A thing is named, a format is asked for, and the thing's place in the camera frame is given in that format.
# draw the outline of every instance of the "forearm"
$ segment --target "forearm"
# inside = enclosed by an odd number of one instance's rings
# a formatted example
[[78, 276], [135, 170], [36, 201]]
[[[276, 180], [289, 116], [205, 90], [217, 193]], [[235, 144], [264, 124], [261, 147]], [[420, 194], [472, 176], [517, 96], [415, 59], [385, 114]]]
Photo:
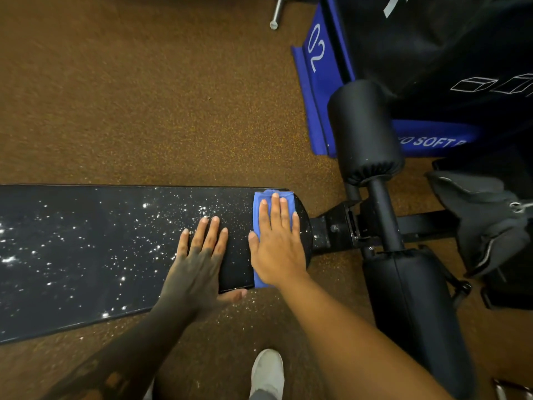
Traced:
[[312, 279], [280, 290], [338, 400], [450, 399], [423, 367]]
[[173, 303], [158, 303], [135, 327], [107, 344], [43, 400], [74, 398], [142, 399], [152, 379], [194, 314]]

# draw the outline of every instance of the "black bag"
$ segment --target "black bag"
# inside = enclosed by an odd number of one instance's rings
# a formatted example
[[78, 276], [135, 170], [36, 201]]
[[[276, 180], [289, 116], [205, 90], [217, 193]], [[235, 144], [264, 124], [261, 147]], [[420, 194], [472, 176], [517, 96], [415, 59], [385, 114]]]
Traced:
[[533, 0], [336, 0], [357, 78], [394, 118], [533, 116]]

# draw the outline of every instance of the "number 02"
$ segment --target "number 02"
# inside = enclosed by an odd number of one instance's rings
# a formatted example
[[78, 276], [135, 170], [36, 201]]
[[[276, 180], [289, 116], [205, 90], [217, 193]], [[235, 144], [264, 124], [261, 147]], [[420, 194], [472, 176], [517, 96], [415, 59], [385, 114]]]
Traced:
[[[313, 36], [315, 36], [315, 41], [313, 42], [313, 46], [311, 46], [311, 40], [313, 40]], [[313, 32], [311, 32], [311, 36], [309, 37], [309, 43], [307, 45], [307, 51], [309, 53], [311, 53], [314, 50], [316, 46], [316, 41], [318, 40], [319, 36], [320, 36], [320, 24], [316, 24], [315, 27], [313, 28]], [[322, 52], [318, 56], [311, 57], [311, 67], [313, 68], [313, 73], [316, 73], [315, 61], [322, 59], [324, 57], [324, 51], [326, 50], [326, 44], [324, 43], [322, 39], [318, 40], [318, 46], [322, 46]]]

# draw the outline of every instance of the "gray pants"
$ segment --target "gray pants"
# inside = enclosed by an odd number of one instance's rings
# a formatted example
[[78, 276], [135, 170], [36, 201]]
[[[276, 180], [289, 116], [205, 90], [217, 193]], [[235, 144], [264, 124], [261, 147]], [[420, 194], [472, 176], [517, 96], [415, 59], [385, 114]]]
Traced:
[[267, 391], [264, 390], [256, 390], [251, 396], [250, 400], [276, 400], [276, 397], [274, 395], [271, 395]]

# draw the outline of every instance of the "hand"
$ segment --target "hand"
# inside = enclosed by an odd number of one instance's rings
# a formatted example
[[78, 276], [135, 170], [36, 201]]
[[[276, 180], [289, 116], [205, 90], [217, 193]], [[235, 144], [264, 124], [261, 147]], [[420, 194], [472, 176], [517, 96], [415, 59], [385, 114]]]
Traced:
[[200, 220], [188, 255], [189, 230], [181, 233], [176, 260], [158, 301], [158, 304], [186, 306], [196, 319], [241, 300], [247, 293], [246, 289], [235, 289], [218, 294], [218, 272], [228, 243], [228, 229], [222, 229], [217, 242], [220, 219], [215, 216], [203, 241], [208, 222], [206, 217]]
[[252, 253], [252, 267], [261, 280], [278, 289], [294, 278], [308, 277], [305, 253], [300, 240], [300, 218], [293, 213], [293, 228], [290, 229], [287, 199], [272, 195], [270, 218], [265, 200], [259, 205], [259, 228], [261, 241], [252, 231], [248, 236]]

